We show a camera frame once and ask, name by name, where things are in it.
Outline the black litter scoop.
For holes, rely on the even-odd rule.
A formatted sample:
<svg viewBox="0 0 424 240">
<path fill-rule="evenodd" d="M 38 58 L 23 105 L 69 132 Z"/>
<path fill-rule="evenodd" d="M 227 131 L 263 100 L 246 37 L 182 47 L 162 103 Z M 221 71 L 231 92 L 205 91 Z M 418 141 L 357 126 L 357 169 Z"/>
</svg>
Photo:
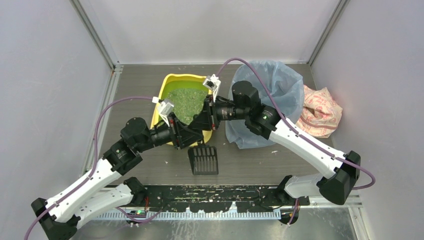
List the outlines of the black litter scoop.
<svg viewBox="0 0 424 240">
<path fill-rule="evenodd" d="M 218 152 L 215 146 L 202 143 L 189 147 L 187 153 L 193 175 L 211 176 L 219 174 Z"/>
</svg>

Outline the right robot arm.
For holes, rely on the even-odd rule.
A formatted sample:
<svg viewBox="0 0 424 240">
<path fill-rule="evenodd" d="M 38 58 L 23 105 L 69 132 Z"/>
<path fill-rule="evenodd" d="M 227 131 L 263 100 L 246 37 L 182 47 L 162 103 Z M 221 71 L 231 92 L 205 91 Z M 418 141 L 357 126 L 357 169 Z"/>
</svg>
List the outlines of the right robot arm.
<svg viewBox="0 0 424 240">
<path fill-rule="evenodd" d="M 286 176 L 278 186 L 283 199 L 320 194 L 333 204 L 345 204 L 360 176 L 360 155 L 353 150 L 344 153 L 310 136 L 276 108 L 262 103 L 250 82 L 237 82 L 231 89 L 232 99 L 207 95 L 190 128 L 216 130 L 221 121 L 243 120 L 251 133 L 282 145 L 318 170 L 313 175 Z"/>
</svg>

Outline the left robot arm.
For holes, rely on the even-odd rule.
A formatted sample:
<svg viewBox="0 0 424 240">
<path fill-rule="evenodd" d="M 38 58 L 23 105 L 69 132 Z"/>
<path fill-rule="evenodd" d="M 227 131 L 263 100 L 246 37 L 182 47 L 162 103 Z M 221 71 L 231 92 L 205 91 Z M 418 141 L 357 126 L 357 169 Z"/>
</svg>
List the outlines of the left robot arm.
<svg viewBox="0 0 424 240">
<path fill-rule="evenodd" d="M 173 143 L 183 149 L 202 141 L 203 131 L 193 124 L 186 125 L 174 113 L 149 129 L 141 117 L 131 118 L 120 132 L 120 140 L 98 159 L 91 170 L 68 188 L 49 198 L 37 198 L 31 207 L 49 240 L 69 240 L 89 217 L 123 205 L 138 205 L 146 201 L 145 187 L 136 177 L 130 177 L 109 193 L 93 195 L 109 183 L 119 179 L 138 165 L 141 153 Z"/>
</svg>

